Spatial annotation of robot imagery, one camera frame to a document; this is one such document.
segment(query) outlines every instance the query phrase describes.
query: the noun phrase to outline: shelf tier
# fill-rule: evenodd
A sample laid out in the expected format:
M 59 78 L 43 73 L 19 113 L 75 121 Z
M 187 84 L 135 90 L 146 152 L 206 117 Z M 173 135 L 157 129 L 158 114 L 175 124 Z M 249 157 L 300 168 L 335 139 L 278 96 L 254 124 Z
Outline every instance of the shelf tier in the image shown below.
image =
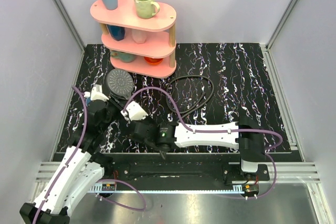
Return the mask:
M 115 68 L 155 78 L 166 78 L 171 76 L 176 69 L 176 62 L 174 68 L 169 67 L 169 58 L 164 58 L 162 63 L 156 66 L 149 65 L 142 56 L 137 56 L 136 59 L 130 63 L 124 63 L 121 60 L 112 57 L 110 57 L 110 60 Z
M 134 0 L 118 0 L 118 8 L 107 10 L 102 0 L 97 0 L 91 6 L 90 13 L 99 23 L 139 29 L 143 31 L 165 31 L 176 21 L 175 9 L 164 3 L 159 3 L 160 11 L 149 19 L 136 15 Z
M 103 34 L 101 36 L 103 44 L 115 51 L 128 52 L 134 55 L 141 55 L 151 58 L 165 58 L 172 54 L 174 47 L 169 46 L 169 33 L 160 31 L 158 33 L 148 32 L 148 37 L 145 43 L 137 44 L 131 36 L 131 31 L 126 30 L 125 38 L 116 41 L 110 34 Z

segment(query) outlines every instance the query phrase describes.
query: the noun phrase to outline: red bowl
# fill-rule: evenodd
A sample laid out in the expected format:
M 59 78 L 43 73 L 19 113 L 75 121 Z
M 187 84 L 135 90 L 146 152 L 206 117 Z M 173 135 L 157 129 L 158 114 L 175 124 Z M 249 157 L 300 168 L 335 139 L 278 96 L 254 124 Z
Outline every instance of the red bowl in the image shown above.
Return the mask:
M 163 61 L 163 58 L 162 59 L 154 59 L 154 58 L 150 58 L 150 57 L 144 57 L 144 59 L 150 65 L 158 65 Z

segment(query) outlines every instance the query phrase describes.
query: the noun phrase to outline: black cable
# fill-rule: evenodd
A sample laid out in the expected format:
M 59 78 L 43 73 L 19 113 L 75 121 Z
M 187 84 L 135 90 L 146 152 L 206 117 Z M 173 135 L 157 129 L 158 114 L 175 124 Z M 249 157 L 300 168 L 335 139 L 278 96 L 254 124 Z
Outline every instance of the black cable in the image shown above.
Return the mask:
M 204 98 L 205 96 L 205 92 L 202 92 L 201 93 L 201 96 L 200 98 L 197 100 L 197 102 L 194 103 L 194 105 L 192 105 L 189 109 L 187 109 L 186 111 L 180 111 L 180 114 L 182 115 L 182 118 L 185 118 L 186 116 L 190 115 L 191 113 L 193 113 L 194 111 L 198 110 L 199 108 L 203 107 L 210 99 L 211 97 L 213 96 L 214 92 L 215 92 L 215 86 L 214 86 L 214 83 L 212 82 L 212 80 L 210 80 L 209 77 L 206 77 L 206 76 L 201 76 L 201 75 L 191 75 L 191 76 L 180 76 L 180 77 L 177 77 L 173 80 L 171 80 L 168 84 L 167 84 L 167 88 L 166 88 L 166 92 L 169 93 L 169 87 L 172 85 L 173 82 L 175 81 L 178 81 L 178 80 L 181 80 L 181 79 L 187 79 L 187 78 L 201 78 L 201 79 L 205 79 L 207 80 L 210 85 L 211 85 L 211 93 L 210 95 L 202 102 L 201 100 Z M 166 96 L 166 103 L 167 103 L 167 106 L 168 108 L 173 112 L 173 113 L 176 113 L 176 111 L 174 110 L 174 108 L 170 105 L 169 103 L 169 99 L 168 97 Z

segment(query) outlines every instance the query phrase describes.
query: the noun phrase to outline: black and white marble pattern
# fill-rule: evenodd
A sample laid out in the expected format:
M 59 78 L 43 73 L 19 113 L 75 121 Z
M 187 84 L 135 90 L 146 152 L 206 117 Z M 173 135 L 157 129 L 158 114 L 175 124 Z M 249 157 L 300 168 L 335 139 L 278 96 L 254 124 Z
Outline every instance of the black and white marble pattern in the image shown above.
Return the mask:
M 189 124 L 222 124 L 237 121 L 240 115 L 254 119 L 264 129 L 279 132 L 284 143 L 276 152 L 290 152 L 285 128 L 272 89 L 267 68 L 258 44 L 178 44 L 176 47 L 177 68 L 166 79 L 156 79 L 132 74 L 135 89 L 156 86 L 165 89 L 165 85 L 174 77 L 201 74 L 215 83 L 215 93 L 209 103 L 185 118 Z M 105 81 L 106 74 L 113 69 L 109 50 L 103 45 L 88 45 L 83 60 L 77 87 L 89 91 L 94 84 Z M 211 86 L 207 81 L 186 79 L 173 85 L 172 96 L 177 105 L 185 110 L 197 101 L 202 91 L 209 94 Z M 148 90 L 136 97 L 136 102 L 158 123 L 176 120 L 167 108 L 164 95 Z M 82 104 L 77 95 L 71 100 L 57 151 L 64 152 L 74 131 L 78 129 L 79 118 L 83 116 Z M 106 141 L 100 146 L 103 153 L 132 152 L 147 153 L 152 149 L 131 142 L 127 138 L 127 122 L 113 122 L 105 132 Z M 274 144 L 273 136 L 265 136 L 265 144 Z M 234 152 L 218 146 L 191 146 L 179 148 L 175 152 L 184 153 L 223 153 Z

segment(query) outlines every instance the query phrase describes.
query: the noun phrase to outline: metal floor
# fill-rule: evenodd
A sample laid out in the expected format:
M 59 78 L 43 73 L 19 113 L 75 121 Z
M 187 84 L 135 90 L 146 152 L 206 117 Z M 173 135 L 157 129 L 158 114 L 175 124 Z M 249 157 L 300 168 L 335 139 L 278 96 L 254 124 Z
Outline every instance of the metal floor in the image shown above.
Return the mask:
M 136 194 L 111 196 L 122 204 L 142 207 Z M 225 199 L 220 195 L 146 194 L 146 212 L 136 212 L 86 195 L 71 224 L 203 224 L 203 223 L 318 223 L 303 184 L 281 184 L 265 198 Z

